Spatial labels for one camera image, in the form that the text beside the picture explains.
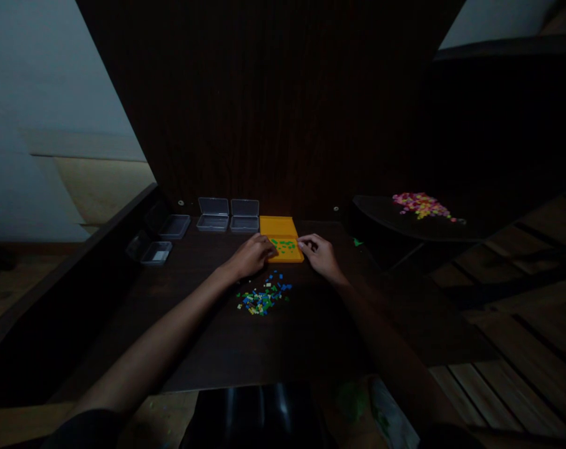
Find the forearm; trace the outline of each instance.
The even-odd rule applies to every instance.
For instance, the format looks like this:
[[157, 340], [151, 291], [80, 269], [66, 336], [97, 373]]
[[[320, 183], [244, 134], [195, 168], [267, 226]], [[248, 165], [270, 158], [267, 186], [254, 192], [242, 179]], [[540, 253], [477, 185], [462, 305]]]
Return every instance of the forearm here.
[[214, 271], [127, 349], [77, 402], [69, 417], [95, 408], [117, 413], [134, 410], [181, 353], [218, 297], [236, 280], [230, 270]]
[[464, 426], [440, 386], [406, 341], [341, 276], [331, 281], [364, 339], [382, 380], [417, 432], [433, 423]]

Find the left hand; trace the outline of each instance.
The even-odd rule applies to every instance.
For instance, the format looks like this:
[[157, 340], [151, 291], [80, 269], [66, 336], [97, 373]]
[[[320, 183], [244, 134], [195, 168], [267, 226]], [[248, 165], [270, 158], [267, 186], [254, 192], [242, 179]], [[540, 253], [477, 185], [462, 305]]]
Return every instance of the left hand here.
[[257, 273], [264, 267], [266, 260], [275, 254], [276, 248], [268, 237], [257, 233], [243, 243], [222, 268], [227, 270], [237, 282]]

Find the black object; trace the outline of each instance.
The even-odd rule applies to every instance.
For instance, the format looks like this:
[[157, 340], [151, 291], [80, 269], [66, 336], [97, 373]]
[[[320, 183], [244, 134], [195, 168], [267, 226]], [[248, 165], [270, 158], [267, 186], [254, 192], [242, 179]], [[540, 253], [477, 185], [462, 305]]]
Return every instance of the black object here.
[[181, 449], [336, 448], [305, 383], [201, 391]]

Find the pile of beads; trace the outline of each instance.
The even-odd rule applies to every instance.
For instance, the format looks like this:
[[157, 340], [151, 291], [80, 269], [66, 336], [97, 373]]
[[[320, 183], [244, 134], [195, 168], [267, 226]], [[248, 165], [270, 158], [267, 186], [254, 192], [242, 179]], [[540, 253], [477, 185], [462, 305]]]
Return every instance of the pile of beads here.
[[393, 202], [403, 206], [400, 214], [405, 214], [408, 211], [413, 211], [418, 215], [418, 220], [426, 216], [443, 216], [451, 220], [453, 223], [457, 221], [456, 218], [451, 216], [451, 212], [443, 206], [439, 200], [428, 196], [424, 192], [420, 193], [401, 193], [400, 195], [393, 195]]

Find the person's hand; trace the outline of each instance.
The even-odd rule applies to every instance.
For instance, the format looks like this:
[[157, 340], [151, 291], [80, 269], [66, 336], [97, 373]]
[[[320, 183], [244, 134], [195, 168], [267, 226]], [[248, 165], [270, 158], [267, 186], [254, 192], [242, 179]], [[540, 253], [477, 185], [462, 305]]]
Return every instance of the person's hand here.
[[233, 281], [237, 282], [257, 273], [266, 260], [275, 254], [276, 248], [268, 237], [257, 233], [243, 243], [222, 268], [233, 278]]
[[329, 282], [341, 282], [345, 279], [341, 268], [334, 258], [333, 245], [318, 234], [310, 234], [297, 239], [300, 249], [306, 255], [312, 268]]

